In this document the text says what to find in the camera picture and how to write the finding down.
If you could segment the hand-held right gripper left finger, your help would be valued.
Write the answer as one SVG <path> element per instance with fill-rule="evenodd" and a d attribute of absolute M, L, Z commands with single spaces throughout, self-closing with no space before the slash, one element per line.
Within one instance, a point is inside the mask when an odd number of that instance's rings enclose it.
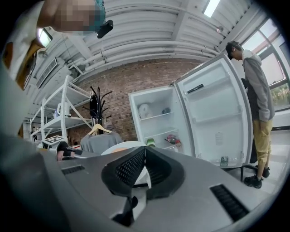
<path fill-rule="evenodd" d="M 58 231 L 131 231 L 133 186 L 145 163 L 143 147 L 44 166 L 56 203 Z"/>

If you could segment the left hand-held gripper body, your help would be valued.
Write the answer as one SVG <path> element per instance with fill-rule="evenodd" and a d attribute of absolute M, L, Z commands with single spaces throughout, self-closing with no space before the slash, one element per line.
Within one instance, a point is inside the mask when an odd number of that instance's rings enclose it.
<path fill-rule="evenodd" d="M 42 140 L 42 148 L 55 154 L 57 161 L 75 159 L 75 150 L 59 135 Z"/>

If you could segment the white round plate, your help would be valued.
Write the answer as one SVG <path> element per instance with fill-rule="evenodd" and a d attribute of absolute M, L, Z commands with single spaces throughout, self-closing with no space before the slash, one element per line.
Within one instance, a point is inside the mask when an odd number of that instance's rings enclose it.
<path fill-rule="evenodd" d="M 116 148 L 133 148 L 133 147 L 139 147 L 139 146 L 146 146 L 146 144 L 144 144 L 143 142 L 139 142 L 139 141 L 126 141 L 126 142 L 122 142 L 119 143 L 117 145 L 112 146 L 111 148 L 108 148 L 106 151 L 104 151 L 101 156 L 103 155 L 107 155 L 107 154 L 111 154 L 113 150 L 115 150 Z M 149 188 L 152 188 L 151 185 L 151 180 L 150 180 L 150 175 L 149 172 L 147 170 L 147 168 L 144 166 L 144 168 L 142 169 L 142 172 L 140 173 L 138 179 L 135 182 L 134 187 L 142 187 L 142 186 L 148 186 Z"/>

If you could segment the white refrigerator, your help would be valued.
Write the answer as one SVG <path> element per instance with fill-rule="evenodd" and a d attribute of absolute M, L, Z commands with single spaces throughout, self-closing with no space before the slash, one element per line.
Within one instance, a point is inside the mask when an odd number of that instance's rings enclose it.
<path fill-rule="evenodd" d="M 190 94 L 188 90 L 203 84 Z M 169 149 L 206 161 L 222 156 L 249 164 L 252 117 L 245 87 L 225 54 L 197 66 L 168 86 L 129 94 L 139 142 L 153 138 L 157 148 Z M 138 108 L 148 104 L 153 116 L 140 119 Z M 171 112 L 162 114 L 169 107 Z M 181 146 L 165 139 L 175 135 Z"/>

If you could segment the grey sweater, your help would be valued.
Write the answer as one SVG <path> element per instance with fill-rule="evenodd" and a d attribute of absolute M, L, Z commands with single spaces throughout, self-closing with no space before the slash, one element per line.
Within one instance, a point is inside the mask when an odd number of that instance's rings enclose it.
<path fill-rule="evenodd" d="M 123 139 L 120 135 L 112 132 L 101 135 L 86 135 L 81 139 L 80 145 L 83 151 L 95 153 L 99 156 L 107 149 L 122 142 Z"/>

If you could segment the wooden clothes hanger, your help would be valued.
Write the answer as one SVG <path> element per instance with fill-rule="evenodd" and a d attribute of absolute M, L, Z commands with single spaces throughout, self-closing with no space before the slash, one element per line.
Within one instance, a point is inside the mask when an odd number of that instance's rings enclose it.
<path fill-rule="evenodd" d="M 104 132 L 108 134 L 112 133 L 112 131 L 105 129 L 102 125 L 95 124 L 92 130 L 88 133 L 88 135 L 100 135 L 103 134 Z"/>

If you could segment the black coat rack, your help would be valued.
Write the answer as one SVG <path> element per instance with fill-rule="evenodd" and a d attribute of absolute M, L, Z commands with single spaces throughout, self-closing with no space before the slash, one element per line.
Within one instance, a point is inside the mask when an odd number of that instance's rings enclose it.
<path fill-rule="evenodd" d="M 92 91 L 91 92 L 91 96 L 92 95 L 96 95 L 97 100 L 98 100 L 98 104 L 97 104 L 98 105 L 98 116 L 97 116 L 97 118 L 92 118 L 91 117 L 92 125 L 94 126 L 95 124 L 100 124 L 100 125 L 103 126 L 102 120 L 104 119 L 105 122 L 106 122 L 107 119 L 111 117 L 111 115 L 109 115 L 107 117 L 103 117 L 103 113 L 108 109 L 108 108 L 103 108 L 104 107 L 104 104 L 106 103 L 106 101 L 104 100 L 104 98 L 107 95 L 111 94 L 112 91 L 109 91 L 109 92 L 107 92 L 107 93 L 105 93 L 104 95 L 101 96 L 100 95 L 100 87 L 97 88 L 97 91 L 94 90 L 93 86 L 90 86 L 90 89 Z M 87 108 L 87 107 L 84 107 L 83 106 L 83 109 L 86 109 L 86 110 L 88 110 L 90 112 L 90 107 Z"/>

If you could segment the black hanging bag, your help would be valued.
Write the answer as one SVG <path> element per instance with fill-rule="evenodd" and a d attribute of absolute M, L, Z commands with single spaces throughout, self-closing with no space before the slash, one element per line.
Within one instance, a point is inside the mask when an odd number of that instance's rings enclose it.
<path fill-rule="evenodd" d="M 98 100 L 96 95 L 92 95 L 89 102 L 90 115 L 92 118 L 97 118 L 98 116 Z"/>

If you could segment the white metal shelving rack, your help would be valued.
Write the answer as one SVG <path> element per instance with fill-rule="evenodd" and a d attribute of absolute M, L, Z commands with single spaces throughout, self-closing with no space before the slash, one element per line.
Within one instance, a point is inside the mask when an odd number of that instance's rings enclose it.
<path fill-rule="evenodd" d="M 31 142 L 43 141 L 50 134 L 61 133 L 67 138 L 67 130 L 87 125 L 92 128 L 91 120 L 85 118 L 77 110 L 78 107 L 90 101 L 90 93 L 77 87 L 67 75 L 59 87 L 44 97 L 38 109 L 31 109 L 29 112 Z"/>

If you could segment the white air conditioner vent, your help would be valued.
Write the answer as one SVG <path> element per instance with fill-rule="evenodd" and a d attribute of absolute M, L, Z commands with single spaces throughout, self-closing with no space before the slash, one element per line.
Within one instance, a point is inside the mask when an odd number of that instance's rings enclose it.
<path fill-rule="evenodd" d="M 58 62 L 57 62 L 57 58 L 54 58 L 49 65 L 45 68 L 45 70 L 43 71 L 43 73 L 40 75 L 37 83 L 36 83 L 36 87 L 40 88 L 41 85 L 43 84 L 43 82 L 46 80 L 46 78 L 50 75 L 50 73 L 57 67 Z"/>

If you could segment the mustard brown jacket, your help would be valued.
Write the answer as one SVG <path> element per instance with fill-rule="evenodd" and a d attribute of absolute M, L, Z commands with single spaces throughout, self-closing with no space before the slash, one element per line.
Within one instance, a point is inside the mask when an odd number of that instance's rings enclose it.
<path fill-rule="evenodd" d="M 26 77 L 29 74 L 30 69 L 33 65 L 34 55 L 41 48 L 44 48 L 44 46 L 39 43 L 39 40 L 37 38 L 35 38 L 31 42 L 31 45 L 27 53 L 25 54 L 23 61 L 20 64 L 20 68 L 17 71 L 16 75 L 16 82 L 22 90 L 24 90 L 24 83 Z M 12 56 L 13 56 L 12 52 L 13 52 L 13 43 L 9 42 L 6 44 L 4 54 L 2 55 L 2 61 L 4 62 L 4 65 L 7 69 L 12 66 Z"/>

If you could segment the black slim case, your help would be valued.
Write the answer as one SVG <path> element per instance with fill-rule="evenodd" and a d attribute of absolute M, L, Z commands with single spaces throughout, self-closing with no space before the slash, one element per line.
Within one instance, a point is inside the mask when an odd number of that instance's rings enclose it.
<path fill-rule="evenodd" d="M 199 90 L 199 89 L 201 89 L 201 88 L 203 88 L 203 87 L 204 87 L 204 85 L 203 85 L 203 84 L 200 84 L 200 85 L 198 85 L 198 86 L 196 86 L 196 87 L 194 87 L 194 88 L 188 90 L 187 93 L 190 94 L 190 93 L 192 93 L 192 92 L 194 92 L 194 91 L 197 91 L 197 90 Z"/>

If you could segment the ceiling light panel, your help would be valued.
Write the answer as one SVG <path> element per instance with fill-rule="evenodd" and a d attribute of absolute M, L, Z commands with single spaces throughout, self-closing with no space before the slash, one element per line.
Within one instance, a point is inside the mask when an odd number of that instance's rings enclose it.
<path fill-rule="evenodd" d="M 211 18 L 221 0 L 208 0 L 203 14 Z"/>
<path fill-rule="evenodd" d="M 44 47 L 47 47 L 53 39 L 46 29 L 38 29 L 38 38 Z"/>

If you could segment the white cartoon print sweatshirt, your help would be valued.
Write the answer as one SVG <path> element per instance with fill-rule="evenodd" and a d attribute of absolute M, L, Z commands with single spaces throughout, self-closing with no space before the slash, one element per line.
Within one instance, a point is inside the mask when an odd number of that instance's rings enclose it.
<path fill-rule="evenodd" d="M 38 27 L 37 27 L 37 22 L 39 19 L 39 15 L 41 12 L 41 9 L 43 7 L 44 1 L 38 1 L 37 3 L 35 3 L 29 10 L 26 10 L 16 21 L 14 28 L 12 30 L 12 33 L 10 34 L 10 36 L 8 37 L 8 40 L 6 42 L 12 42 L 13 43 L 13 56 L 12 56 L 12 66 L 10 68 L 6 68 L 9 76 L 16 81 L 16 75 L 17 75 L 17 71 L 20 68 L 20 64 L 24 59 L 25 54 L 27 53 L 31 42 L 37 38 L 38 38 Z M 34 60 L 33 60 L 33 65 L 30 69 L 29 74 L 27 75 L 27 77 L 30 76 L 31 72 L 33 71 L 33 69 L 35 68 L 35 64 L 36 64 L 36 57 L 37 55 L 34 55 Z"/>

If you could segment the window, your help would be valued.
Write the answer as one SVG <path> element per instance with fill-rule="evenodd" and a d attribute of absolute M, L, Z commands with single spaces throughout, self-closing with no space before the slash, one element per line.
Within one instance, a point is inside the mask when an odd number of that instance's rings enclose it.
<path fill-rule="evenodd" d="M 265 20 L 242 47 L 261 58 L 275 111 L 290 109 L 290 57 L 286 42 L 273 20 Z"/>

